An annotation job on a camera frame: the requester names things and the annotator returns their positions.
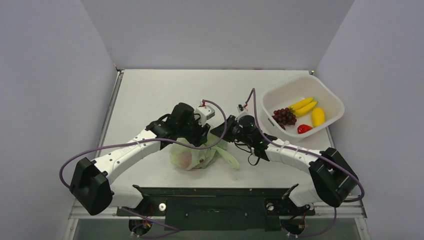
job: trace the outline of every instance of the white work surface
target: white work surface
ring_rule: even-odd
[[[125,70],[110,117],[103,145],[126,143],[146,126],[164,114],[171,113],[180,102],[196,108],[200,100],[217,103],[226,117],[238,115],[237,105],[246,101],[252,88],[256,88],[258,111],[262,93],[270,86],[296,74],[297,70]],[[253,114],[253,99],[249,111]],[[208,121],[212,126],[223,122],[218,109]],[[330,139],[325,129],[311,135],[297,145],[309,149],[325,150]],[[249,154],[232,143],[228,151],[240,163],[235,170],[223,159],[206,169],[185,171],[170,162],[169,150],[147,156],[117,178],[114,185],[133,184],[140,187],[181,188],[290,188],[307,183],[311,177],[291,166],[259,161],[257,166],[248,163]]]

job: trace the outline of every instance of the white bin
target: white bin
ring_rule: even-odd
[[[303,134],[298,134],[298,126],[306,124],[312,125],[311,112],[297,118],[294,126],[286,125],[282,129],[273,119],[274,110],[287,108],[303,99],[313,97],[318,101],[315,106],[320,107],[325,112],[326,121],[318,127],[313,128]],[[260,121],[267,129],[267,133],[277,138],[296,143],[334,123],[345,113],[345,106],[340,98],[332,93],[318,78],[309,74],[299,74],[289,77],[274,85],[262,96],[262,108],[260,111]]]

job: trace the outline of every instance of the red grapes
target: red grapes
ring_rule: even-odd
[[[286,127],[284,127],[284,125],[295,125],[297,122],[296,116],[292,112],[290,112],[288,107],[275,110],[272,118],[284,130],[286,130]]]

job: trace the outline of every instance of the gray wall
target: gray wall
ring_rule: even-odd
[[[356,0],[317,68],[346,107],[330,129],[365,187],[374,240],[424,238],[422,7]]]
[[[62,237],[58,171],[98,142],[115,78],[79,0],[1,1],[0,239]]]
[[[315,69],[354,0],[81,0],[121,69]]]

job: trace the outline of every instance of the green plastic bag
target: green plastic bag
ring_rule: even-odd
[[[202,146],[210,146],[218,140],[213,134],[207,135],[207,142]],[[185,138],[178,138],[178,142],[189,144]],[[169,157],[171,163],[175,166],[184,169],[205,169],[211,165],[219,157],[219,155],[226,160],[226,162],[234,169],[240,169],[240,164],[237,159],[227,152],[225,149],[228,147],[228,142],[220,141],[217,145],[203,150],[192,149],[178,144],[173,144]]]

